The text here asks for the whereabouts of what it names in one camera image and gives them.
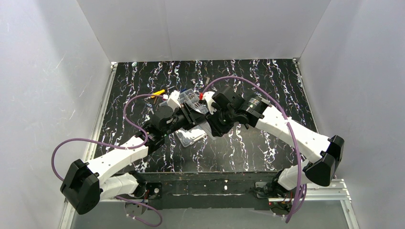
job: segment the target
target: robotic arm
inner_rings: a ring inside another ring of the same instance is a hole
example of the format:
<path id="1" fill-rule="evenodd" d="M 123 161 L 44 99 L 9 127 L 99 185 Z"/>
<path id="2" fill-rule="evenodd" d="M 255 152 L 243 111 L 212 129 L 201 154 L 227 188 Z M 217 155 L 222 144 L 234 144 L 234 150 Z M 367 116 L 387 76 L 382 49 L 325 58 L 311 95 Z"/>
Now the robotic arm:
<path id="1" fill-rule="evenodd" d="M 114 149 L 111 152 L 83 162 L 73 162 L 61 186 L 61 192 L 76 209 L 85 214 L 103 199 L 137 192 L 139 178 L 126 173 L 113 175 L 132 162 L 146 157 L 160 148 L 165 137 L 184 128 L 189 130 L 199 125 L 212 139 L 228 133 L 236 122 L 266 131 L 293 146 L 286 122 L 290 122 L 299 148 L 306 160 L 301 164 L 301 183 L 316 183 L 328 186 L 341 161 L 344 140 L 315 133 L 292 120 L 285 120 L 280 111 L 269 101 L 254 95 L 244 99 L 233 88 L 225 86 L 217 92 L 206 92 L 200 99 L 207 105 L 206 114 L 193 110 L 187 103 L 178 102 L 179 92 L 173 92 L 167 103 L 160 106 L 143 128 L 148 132 L 148 141 L 136 149 Z M 144 135 L 139 132 L 122 146 L 140 145 Z M 287 193 L 297 185 L 297 166 L 279 171 L 271 187 L 275 193 Z"/>

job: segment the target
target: clear plastic container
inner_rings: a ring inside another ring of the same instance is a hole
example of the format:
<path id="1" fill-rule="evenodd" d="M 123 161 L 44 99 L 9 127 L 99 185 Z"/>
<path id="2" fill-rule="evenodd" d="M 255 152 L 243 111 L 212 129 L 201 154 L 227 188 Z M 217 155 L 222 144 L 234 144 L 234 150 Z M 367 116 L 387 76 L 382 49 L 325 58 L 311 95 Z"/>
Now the clear plastic container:
<path id="1" fill-rule="evenodd" d="M 182 103 L 187 103 L 191 108 L 194 110 L 199 110 L 203 114 L 208 112 L 208 109 L 201 103 L 199 103 L 200 98 L 198 95 L 194 92 L 193 89 L 188 89 L 179 95 L 179 102 Z M 167 102 L 164 101 L 159 104 L 159 106 L 167 106 Z M 177 137 L 180 139 L 181 144 L 184 147 L 191 146 L 194 144 L 196 141 L 199 139 L 203 138 L 206 136 L 206 132 L 203 131 L 199 126 L 196 126 L 190 130 L 185 130 L 181 128 L 180 130 L 175 132 Z"/>

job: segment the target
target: white wall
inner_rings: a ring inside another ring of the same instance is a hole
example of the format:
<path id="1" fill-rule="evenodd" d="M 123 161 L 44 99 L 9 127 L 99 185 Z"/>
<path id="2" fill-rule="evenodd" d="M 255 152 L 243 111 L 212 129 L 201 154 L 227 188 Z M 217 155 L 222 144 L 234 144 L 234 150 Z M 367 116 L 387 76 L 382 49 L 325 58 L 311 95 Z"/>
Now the white wall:
<path id="1" fill-rule="evenodd" d="M 405 2 L 332 0 L 300 60 L 322 134 L 345 140 L 338 175 L 361 228 L 405 225 Z"/>
<path id="2" fill-rule="evenodd" d="M 299 57 L 330 0 L 78 0 L 110 61 Z"/>
<path id="3" fill-rule="evenodd" d="M 110 63 L 75 0 L 0 2 L 0 225 L 57 228 L 64 196 L 57 144 L 89 137 Z M 86 144 L 60 150 L 64 176 Z"/>

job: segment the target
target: black marble table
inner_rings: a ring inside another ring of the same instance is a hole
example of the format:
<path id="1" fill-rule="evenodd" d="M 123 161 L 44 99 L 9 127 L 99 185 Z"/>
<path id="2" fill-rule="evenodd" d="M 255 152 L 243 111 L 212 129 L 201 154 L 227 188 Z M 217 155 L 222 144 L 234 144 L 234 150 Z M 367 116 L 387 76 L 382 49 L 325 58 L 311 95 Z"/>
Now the black marble table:
<path id="1" fill-rule="evenodd" d="M 228 75 L 256 83 L 284 107 L 288 116 L 316 131 L 301 79 L 290 59 L 138 62 L 134 65 L 125 62 L 117 67 L 99 141 L 120 145 L 134 135 L 136 130 L 123 119 L 124 103 L 131 97 L 172 86 L 177 90 L 193 88 L 195 92 L 202 92 L 207 78 L 212 81 Z M 251 85 L 234 79 L 217 82 L 211 90 L 226 84 L 242 94 L 258 93 Z M 127 113 L 132 121 L 142 125 L 159 103 L 154 99 L 138 99 L 130 104 Z M 95 157 L 110 150 L 112 148 L 99 146 Z M 183 147 L 172 134 L 166 145 L 123 172 L 134 169 L 140 172 L 278 171 L 296 161 L 293 148 L 283 141 L 266 132 L 236 125 L 219 140 L 204 137 L 189 147 Z"/>

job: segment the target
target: yellow tool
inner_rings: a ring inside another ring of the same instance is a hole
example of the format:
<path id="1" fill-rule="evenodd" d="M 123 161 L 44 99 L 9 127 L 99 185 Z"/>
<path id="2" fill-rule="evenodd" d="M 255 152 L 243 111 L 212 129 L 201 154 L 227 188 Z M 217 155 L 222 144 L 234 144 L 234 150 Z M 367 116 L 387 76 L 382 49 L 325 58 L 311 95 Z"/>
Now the yellow tool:
<path id="1" fill-rule="evenodd" d="M 165 91 L 166 90 L 160 90 L 160 91 L 158 91 L 158 92 L 155 92 L 155 93 L 153 93 L 153 94 L 155 94 L 155 95 L 161 95 L 161 94 L 163 94 L 163 93 L 165 93 Z"/>

